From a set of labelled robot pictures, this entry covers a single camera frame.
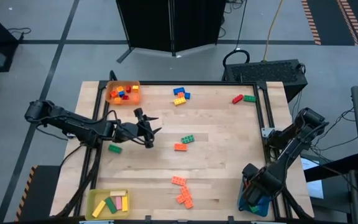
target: wooden tabletop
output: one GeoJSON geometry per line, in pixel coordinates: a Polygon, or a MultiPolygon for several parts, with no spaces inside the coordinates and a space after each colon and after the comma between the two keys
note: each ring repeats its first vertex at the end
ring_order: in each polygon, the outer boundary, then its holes
{"type": "MultiPolygon", "coordinates": [[[[83,82],[76,113],[92,117],[97,86],[98,82],[83,82]]],[[[191,93],[191,99],[175,106],[172,90],[178,87],[142,85],[140,105],[114,106],[122,122],[136,123],[133,110],[141,107],[147,116],[159,117],[150,122],[152,128],[162,129],[155,135],[151,149],[129,141],[114,144],[123,148],[121,154],[115,154],[108,151],[111,142],[105,142],[97,188],[129,189],[128,219],[133,220],[143,220],[146,215],[151,215],[153,220],[227,220],[230,215],[235,220],[274,220],[272,206],[266,217],[239,212],[237,207],[243,168],[248,163],[256,167],[265,165],[255,103],[231,103],[238,94],[254,95],[252,87],[184,86],[191,93]],[[189,134],[195,136],[195,142],[188,145],[188,151],[174,151],[173,145],[189,134]],[[194,203],[190,210],[175,200],[180,186],[171,184],[174,175],[187,178],[194,203]]],[[[268,94],[275,127],[284,129],[291,124],[291,115],[282,83],[268,83],[268,94]]],[[[265,111],[261,91],[259,95],[265,111]]],[[[265,112],[264,122],[267,126],[265,112]]],[[[65,154],[78,144],[76,139],[69,140],[65,154]]],[[[85,148],[72,155],[63,166],[51,215],[58,213],[77,190],[84,156],[85,148]]],[[[287,186],[305,212],[314,216],[300,158],[288,170],[287,186]]],[[[87,193],[88,190],[83,198],[82,215],[87,193]]],[[[279,205],[284,217],[281,196],[279,205]]]]}

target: lego brick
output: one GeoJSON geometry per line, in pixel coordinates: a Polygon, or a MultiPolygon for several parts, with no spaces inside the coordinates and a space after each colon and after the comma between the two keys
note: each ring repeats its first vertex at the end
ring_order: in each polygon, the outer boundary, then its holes
{"type": "Polygon", "coordinates": [[[122,198],[120,196],[115,197],[117,210],[122,209],[122,198]]]}
{"type": "Polygon", "coordinates": [[[173,176],[172,180],[171,180],[171,183],[177,184],[177,185],[180,185],[180,186],[184,186],[184,185],[186,185],[186,179],[182,178],[182,177],[178,177],[178,176],[173,176]]]}
{"type": "Polygon", "coordinates": [[[256,102],[256,98],[255,98],[254,96],[247,96],[247,95],[245,95],[245,96],[244,96],[244,101],[255,103],[255,102],[256,102]]]}
{"type": "Polygon", "coordinates": [[[179,195],[179,196],[177,196],[177,202],[178,203],[183,203],[183,202],[185,202],[185,198],[184,198],[184,196],[183,195],[179,195]]]}
{"type": "Polygon", "coordinates": [[[240,94],[240,95],[236,96],[231,102],[233,104],[236,104],[236,103],[238,103],[238,102],[240,102],[242,100],[242,97],[243,96],[240,94]]]}
{"type": "Polygon", "coordinates": [[[128,196],[127,195],[122,197],[122,211],[123,212],[128,211],[128,196]]]}
{"type": "Polygon", "coordinates": [[[189,135],[180,139],[183,144],[188,144],[194,141],[194,135],[189,135]]]}
{"type": "Polygon", "coordinates": [[[173,89],[173,94],[177,95],[178,93],[185,93],[185,89],[183,87],[173,89]]]}
{"type": "Polygon", "coordinates": [[[122,103],[121,98],[117,97],[114,99],[114,104],[120,105],[122,103]]]}
{"type": "Polygon", "coordinates": [[[125,195],[127,195],[126,190],[115,190],[115,191],[110,192],[110,196],[112,196],[112,197],[125,196],[125,195]]]}
{"type": "Polygon", "coordinates": [[[187,145],[185,144],[175,144],[175,151],[187,151],[187,145]]]}
{"type": "Polygon", "coordinates": [[[177,98],[173,101],[173,103],[175,104],[175,106],[180,105],[182,103],[186,103],[186,99],[184,97],[181,98],[177,98]]]}
{"type": "Polygon", "coordinates": [[[250,206],[249,209],[251,209],[251,211],[252,211],[253,213],[259,211],[259,207],[258,207],[258,206],[254,206],[254,207],[251,207],[251,206],[250,206]]]}
{"type": "Polygon", "coordinates": [[[132,90],[137,93],[139,91],[139,86],[138,85],[132,86],[132,90]]]}
{"type": "Polygon", "coordinates": [[[118,96],[118,92],[116,90],[113,90],[111,93],[110,93],[110,96],[115,98],[118,96]]]}
{"type": "Polygon", "coordinates": [[[97,218],[100,214],[100,212],[102,211],[102,209],[104,208],[104,206],[106,205],[106,202],[103,200],[99,203],[99,205],[95,208],[95,210],[92,213],[92,216],[97,218]]]}
{"type": "Polygon", "coordinates": [[[109,151],[110,151],[110,152],[115,152],[115,153],[120,154],[121,151],[122,151],[122,149],[121,149],[120,147],[118,147],[118,146],[114,146],[114,145],[111,144],[111,145],[109,146],[109,151]]]}
{"type": "Polygon", "coordinates": [[[192,202],[191,200],[186,200],[186,201],[185,201],[185,207],[186,207],[187,209],[193,208],[193,202],[192,202]]]}
{"type": "Polygon", "coordinates": [[[107,207],[109,207],[110,212],[111,212],[112,214],[114,214],[114,213],[117,212],[117,208],[116,208],[116,206],[114,205],[114,203],[112,202],[111,197],[108,197],[108,198],[104,199],[104,201],[106,202],[106,205],[107,205],[107,207]]]}

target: black floor line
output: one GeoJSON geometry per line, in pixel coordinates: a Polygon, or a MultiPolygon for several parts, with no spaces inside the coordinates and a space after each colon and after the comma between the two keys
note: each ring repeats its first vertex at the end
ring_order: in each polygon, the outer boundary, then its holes
{"type": "MultiPolygon", "coordinates": [[[[55,56],[52,60],[52,64],[51,64],[49,72],[48,72],[48,76],[45,80],[44,87],[42,88],[40,100],[46,99],[46,96],[48,95],[50,84],[51,84],[53,76],[55,74],[55,70],[56,70],[57,64],[59,62],[60,56],[62,54],[62,50],[64,47],[64,40],[66,40],[66,38],[67,38],[68,31],[70,30],[71,23],[73,22],[73,18],[75,15],[75,11],[78,7],[79,1],[80,0],[74,0],[74,3],[71,7],[70,14],[66,21],[66,26],[63,30],[62,38],[60,39],[59,46],[56,50],[55,56]]],[[[19,154],[19,158],[17,159],[15,168],[12,173],[12,177],[9,181],[9,184],[5,191],[4,198],[3,198],[1,206],[0,206],[0,223],[3,223],[5,220],[5,216],[6,216],[8,208],[9,208],[9,205],[11,204],[13,193],[16,189],[17,182],[19,181],[19,177],[22,172],[23,165],[24,165],[25,159],[27,157],[27,153],[30,149],[32,138],[34,137],[34,133],[35,133],[35,125],[31,124],[29,127],[29,130],[27,131],[27,134],[25,136],[24,143],[23,143],[22,149],[19,154]]]]}
{"type": "Polygon", "coordinates": [[[118,63],[122,63],[122,62],[124,61],[124,59],[125,59],[126,57],[128,57],[128,55],[129,55],[134,49],[135,49],[134,47],[131,47],[131,48],[129,48],[127,51],[125,51],[125,53],[123,53],[123,54],[121,55],[121,57],[119,57],[119,58],[117,59],[117,62],[118,62],[118,63]]]}

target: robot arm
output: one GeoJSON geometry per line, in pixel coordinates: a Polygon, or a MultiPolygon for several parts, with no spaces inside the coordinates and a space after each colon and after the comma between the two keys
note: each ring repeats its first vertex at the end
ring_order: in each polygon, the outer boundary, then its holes
{"type": "Polygon", "coordinates": [[[153,131],[149,121],[158,118],[147,117],[143,115],[141,108],[137,108],[134,113],[139,122],[137,124],[121,124],[121,120],[117,119],[116,112],[110,111],[109,113],[111,112],[114,113],[116,120],[94,121],[67,111],[60,106],[55,106],[51,101],[37,100],[30,103],[24,118],[33,124],[44,126],[50,124],[61,129],[63,134],[72,133],[88,147],[96,148],[104,140],[120,143],[139,139],[141,136],[144,137],[142,144],[146,148],[153,147],[154,134],[161,128],[153,131]]]}
{"type": "Polygon", "coordinates": [[[283,131],[272,131],[264,139],[266,149],[281,149],[282,153],[277,160],[258,170],[254,165],[248,164],[242,171],[247,179],[246,187],[242,193],[245,202],[256,206],[263,196],[275,198],[285,188],[287,170],[301,151],[310,148],[312,140],[324,133],[324,118],[309,108],[301,110],[295,122],[283,131]]]}

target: power cable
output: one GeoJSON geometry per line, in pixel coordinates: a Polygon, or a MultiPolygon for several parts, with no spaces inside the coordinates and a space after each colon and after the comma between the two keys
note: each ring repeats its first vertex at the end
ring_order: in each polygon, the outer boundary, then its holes
{"type": "Polygon", "coordinates": [[[270,29],[268,30],[267,41],[266,41],[266,47],[265,47],[265,54],[264,54],[264,61],[266,61],[267,47],[269,46],[270,35],[271,35],[271,33],[272,33],[272,29],[273,29],[273,26],[274,26],[274,22],[276,21],[278,12],[280,12],[280,9],[281,9],[281,6],[282,6],[283,2],[284,2],[284,0],[281,0],[281,1],[280,1],[280,4],[278,5],[277,11],[276,11],[276,14],[274,15],[272,24],[270,25],[270,29]]]}

